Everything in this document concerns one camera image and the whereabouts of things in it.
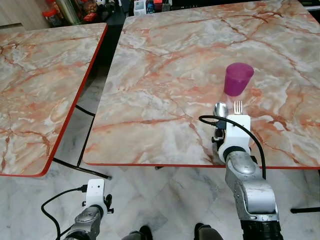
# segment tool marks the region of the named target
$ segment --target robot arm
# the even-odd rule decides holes
[[[88,206],[74,219],[65,240],[96,240],[100,233],[100,222],[104,214],[114,213],[110,208],[112,196],[104,197],[105,181],[90,179],[88,181],[85,201],[82,206]]]
[[[221,110],[221,106],[226,108],[224,103],[220,102],[218,106],[220,111],[216,111],[217,104],[214,110],[216,116],[232,120],[250,130],[250,116],[228,115],[228,109]],[[219,158],[226,164],[225,181],[233,192],[243,239],[283,240],[275,194],[263,179],[257,162],[250,156],[249,135],[221,120],[216,122],[215,129],[212,142],[217,143]]]
[[[283,240],[275,194],[244,149],[226,156],[225,181],[233,191],[244,240]]]

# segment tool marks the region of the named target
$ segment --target fork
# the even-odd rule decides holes
[[[233,113],[234,114],[242,114],[242,100],[234,101],[233,103]]]

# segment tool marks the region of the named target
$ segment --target metal spoon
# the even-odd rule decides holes
[[[224,102],[218,101],[214,105],[213,115],[226,118],[228,114],[229,114],[228,107]]]

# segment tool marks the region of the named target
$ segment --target bottle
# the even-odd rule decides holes
[[[50,9],[56,9],[57,10],[57,15],[59,16],[59,18],[61,18],[63,20],[64,16],[62,15],[59,6],[56,3],[56,0],[45,0],[45,1],[48,4],[48,6],[50,7]]]
[[[155,11],[155,4],[153,0],[146,1],[146,14],[154,14]]]
[[[82,14],[77,2],[74,0],[56,0],[56,3],[70,25],[81,24]]]
[[[59,18],[58,11],[55,8],[52,8],[49,11],[43,11],[42,15],[53,28],[61,27],[63,25],[61,19]]]
[[[95,0],[81,0],[84,12],[83,20],[93,22],[97,18],[98,5]]]

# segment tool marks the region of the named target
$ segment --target cabinet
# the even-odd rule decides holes
[[[45,0],[0,0],[0,34],[46,29]]]

